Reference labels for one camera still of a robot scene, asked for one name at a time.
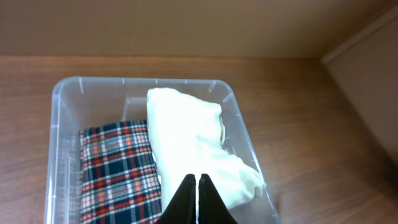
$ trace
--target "transparent storage box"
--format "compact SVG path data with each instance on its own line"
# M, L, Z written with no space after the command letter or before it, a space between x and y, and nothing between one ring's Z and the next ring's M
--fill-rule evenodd
M80 222L80 142L78 131L124 120L146 119L151 88L169 87L221 105L224 149L261 175L256 153L234 93L219 80L70 77L54 87L44 223ZM279 223L268 190L229 211L238 223Z

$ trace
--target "plaid cloth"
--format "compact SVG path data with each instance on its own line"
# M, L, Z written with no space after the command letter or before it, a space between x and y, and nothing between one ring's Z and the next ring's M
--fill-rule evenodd
M146 120L80 131L81 223L155 223L160 184Z

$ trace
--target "folded white cloth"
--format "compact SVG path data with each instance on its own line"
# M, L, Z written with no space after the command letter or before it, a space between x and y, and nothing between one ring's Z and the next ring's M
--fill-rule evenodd
M208 174L228 209L262 195L261 175L221 148L220 114L219 104L174 89L148 91L148 134L162 178L163 211L187 174L197 182Z

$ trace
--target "white fabric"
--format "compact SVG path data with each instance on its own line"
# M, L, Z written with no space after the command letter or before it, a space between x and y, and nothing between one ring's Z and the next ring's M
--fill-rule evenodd
M208 174L228 209L262 195L261 175L222 150L220 114L219 104L174 89L148 91L148 133L162 178L162 211L187 174L195 174L197 186L201 174Z

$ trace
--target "brown wall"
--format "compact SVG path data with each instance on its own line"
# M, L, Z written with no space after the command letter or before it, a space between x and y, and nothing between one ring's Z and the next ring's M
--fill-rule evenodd
M396 0L2 0L0 54L319 57Z
M398 17L327 67L375 137L398 163Z

